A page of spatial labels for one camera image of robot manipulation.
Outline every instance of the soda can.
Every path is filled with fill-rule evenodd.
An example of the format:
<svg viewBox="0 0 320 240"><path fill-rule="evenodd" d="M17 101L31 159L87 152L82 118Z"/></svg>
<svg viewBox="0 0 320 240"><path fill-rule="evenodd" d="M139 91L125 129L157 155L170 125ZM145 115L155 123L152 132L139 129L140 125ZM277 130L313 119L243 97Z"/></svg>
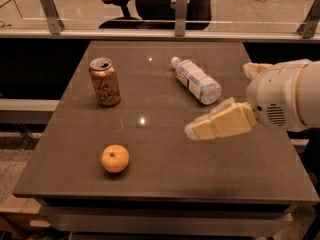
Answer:
<svg viewBox="0 0 320 240"><path fill-rule="evenodd" d="M119 103L120 90L112 60L105 57L94 59L90 63L89 73L98 103L105 107Z"/></svg>

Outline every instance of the white bottle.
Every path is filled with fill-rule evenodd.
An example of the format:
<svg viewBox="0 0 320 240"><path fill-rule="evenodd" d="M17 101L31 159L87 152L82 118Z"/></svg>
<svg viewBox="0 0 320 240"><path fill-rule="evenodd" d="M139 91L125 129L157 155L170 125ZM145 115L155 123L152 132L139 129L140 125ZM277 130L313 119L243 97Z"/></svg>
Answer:
<svg viewBox="0 0 320 240"><path fill-rule="evenodd" d="M181 60L173 57L172 66L176 69L176 77L203 104L210 105L221 95L221 86L203 69L191 60Z"/></svg>

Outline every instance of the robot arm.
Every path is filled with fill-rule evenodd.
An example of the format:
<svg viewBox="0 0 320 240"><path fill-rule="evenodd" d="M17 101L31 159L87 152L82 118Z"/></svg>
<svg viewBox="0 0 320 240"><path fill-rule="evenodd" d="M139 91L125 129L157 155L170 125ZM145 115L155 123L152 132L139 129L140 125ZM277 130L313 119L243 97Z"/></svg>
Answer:
<svg viewBox="0 0 320 240"><path fill-rule="evenodd" d="M247 102L223 101L209 114L188 124L187 136L195 140L227 137L264 126L299 132L320 127L320 62L244 65L252 80Z"/></svg>

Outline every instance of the orange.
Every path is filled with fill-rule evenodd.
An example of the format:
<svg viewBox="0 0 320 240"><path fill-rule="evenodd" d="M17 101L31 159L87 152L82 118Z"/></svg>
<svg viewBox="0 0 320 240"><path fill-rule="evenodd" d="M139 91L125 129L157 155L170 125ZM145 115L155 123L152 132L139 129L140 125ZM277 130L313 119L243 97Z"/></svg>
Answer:
<svg viewBox="0 0 320 240"><path fill-rule="evenodd" d="M121 172L129 164L129 152L121 145L110 145L104 149L101 163L108 172Z"/></svg>

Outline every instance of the chair armrest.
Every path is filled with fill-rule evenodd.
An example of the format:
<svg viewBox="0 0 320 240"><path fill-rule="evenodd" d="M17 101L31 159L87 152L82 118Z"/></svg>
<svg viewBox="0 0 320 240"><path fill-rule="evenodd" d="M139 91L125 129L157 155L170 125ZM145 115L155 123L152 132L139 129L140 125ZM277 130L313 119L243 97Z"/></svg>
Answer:
<svg viewBox="0 0 320 240"><path fill-rule="evenodd" d="M116 6L125 6L130 0L102 0L105 4L113 4Z"/></svg>

